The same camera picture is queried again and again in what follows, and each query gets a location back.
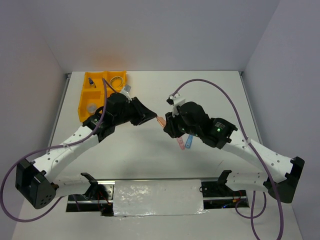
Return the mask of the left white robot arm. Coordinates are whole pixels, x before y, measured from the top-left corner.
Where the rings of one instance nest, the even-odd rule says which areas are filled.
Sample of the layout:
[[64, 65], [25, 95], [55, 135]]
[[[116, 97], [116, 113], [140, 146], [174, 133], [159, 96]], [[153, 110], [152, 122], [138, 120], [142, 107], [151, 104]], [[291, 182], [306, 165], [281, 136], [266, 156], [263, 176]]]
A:
[[137, 97], [129, 99], [122, 93], [112, 93], [104, 106], [58, 147], [33, 161], [21, 160], [16, 166], [16, 189], [35, 209], [44, 208], [61, 194], [65, 183], [55, 179], [70, 163], [113, 134], [117, 126], [127, 122], [139, 126], [156, 117]]

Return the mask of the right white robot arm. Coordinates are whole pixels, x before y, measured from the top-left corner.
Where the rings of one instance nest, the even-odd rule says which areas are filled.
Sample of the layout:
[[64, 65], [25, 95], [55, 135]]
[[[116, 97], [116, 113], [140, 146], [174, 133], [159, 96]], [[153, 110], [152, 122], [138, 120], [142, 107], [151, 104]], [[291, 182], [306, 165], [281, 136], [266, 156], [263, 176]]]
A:
[[205, 145], [232, 153], [260, 169], [256, 173], [238, 173], [224, 170], [217, 184], [223, 196], [233, 191], [267, 192], [274, 199], [290, 204], [293, 201], [305, 161], [296, 156], [283, 156], [262, 144], [245, 138], [244, 133], [223, 118], [211, 118], [195, 102], [184, 99], [167, 102], [173, 107], [166, 113], [164, 132], [171, 138], [188, 134], [199, 138]]

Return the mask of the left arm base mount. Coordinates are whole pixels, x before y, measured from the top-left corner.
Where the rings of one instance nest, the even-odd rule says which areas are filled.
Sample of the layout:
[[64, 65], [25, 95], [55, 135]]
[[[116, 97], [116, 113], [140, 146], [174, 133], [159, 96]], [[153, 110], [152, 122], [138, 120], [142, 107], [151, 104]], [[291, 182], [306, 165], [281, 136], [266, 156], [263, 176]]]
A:
[[99, 213], [103, 217], [114, 216], [115, 181], [98, 180], [98, 187], [91, 196], [73, 194], [67, 198], [67, 213]]

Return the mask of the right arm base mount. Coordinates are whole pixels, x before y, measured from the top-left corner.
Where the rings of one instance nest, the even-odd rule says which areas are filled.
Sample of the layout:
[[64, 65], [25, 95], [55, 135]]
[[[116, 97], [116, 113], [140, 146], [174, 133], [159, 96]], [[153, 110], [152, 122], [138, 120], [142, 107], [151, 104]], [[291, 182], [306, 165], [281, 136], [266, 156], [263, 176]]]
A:
[[202, 181], [199, 191], [202, 193], [205, 210], [234, 209], [236, 204], [239, 208], [249, 207], [245, 190], [233, 191], [219, 187], [216, 181]]

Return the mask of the clear round pin jar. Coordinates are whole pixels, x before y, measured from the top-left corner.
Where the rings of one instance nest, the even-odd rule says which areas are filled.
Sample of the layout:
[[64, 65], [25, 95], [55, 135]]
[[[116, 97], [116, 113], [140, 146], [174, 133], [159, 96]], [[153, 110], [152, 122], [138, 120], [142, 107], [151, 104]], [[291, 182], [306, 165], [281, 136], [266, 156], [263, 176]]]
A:
[[86, 106], [86, 111], [88, 114], [90, 115], [93, 115], [96, 110], [97, 110], [97, 105], [95, 103], [89, 103], [87, 106]]

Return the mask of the beige masking tape roll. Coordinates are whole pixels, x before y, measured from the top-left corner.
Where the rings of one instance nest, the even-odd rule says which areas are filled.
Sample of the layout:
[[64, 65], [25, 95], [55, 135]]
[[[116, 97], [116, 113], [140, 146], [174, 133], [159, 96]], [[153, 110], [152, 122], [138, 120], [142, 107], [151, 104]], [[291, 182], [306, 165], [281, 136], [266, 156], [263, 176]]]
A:
[[113, 88], [120, 88], [123, 86], [124, 79], [121, 76], [114, 76], [109, 83]]

